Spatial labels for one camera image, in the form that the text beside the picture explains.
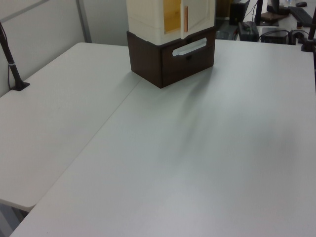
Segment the keyboard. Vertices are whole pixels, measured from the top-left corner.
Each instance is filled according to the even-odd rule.
[[[311,27],[312,17],[301,7],[289,6],[292,15],[300,21],[304,27]]]

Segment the monitor arm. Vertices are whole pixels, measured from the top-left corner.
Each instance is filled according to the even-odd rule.
[[[0,22],[0,43],[1,43],[2,49],[4,51],[5,57],[6,57],[7,61],[8,61],[8,65],[9,65],[9,67],[10,67],[10,69],[12,71],[12,74],[14,76],[14,79],[15,79],[15,86],[12,87],[12,90],[21,91],[25,87],[29,86],[30,84],[27,83],[27,82],[23,82],[21,80],[21,78],[20,78],[18,69],[16,68],[15,62],[14,62],[12,54],[11,54],[11,51],[9,49],[8,41],[7,41],[7,38],[5,36],[5,33],[4,33],[4,30],[3,30],[1,22]]]
[[[303,45],[302,45],[303,52],[315,52],[315,42],[314,42],[315,31],[316,31],[316,7],[314,11],[310,33],[308,34],[307,38],[303,39]]]

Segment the white tabletop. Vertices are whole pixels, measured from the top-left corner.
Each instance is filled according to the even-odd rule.
[[[0,203],[44,196],[140,78],[125,48],[79,43],[0,98]]]
[[[217,40],[142,80],[12,237],[315,237],[315,141],[313,55]]]

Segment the black power adapter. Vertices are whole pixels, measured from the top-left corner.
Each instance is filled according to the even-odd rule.
[[[262,29],[261,42],[287,44],[287,30],[265,27]]]

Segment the cabinet door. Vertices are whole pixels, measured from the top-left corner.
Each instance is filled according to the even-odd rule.
[[[214,26],[215,0],[181,0],[181,38]]]

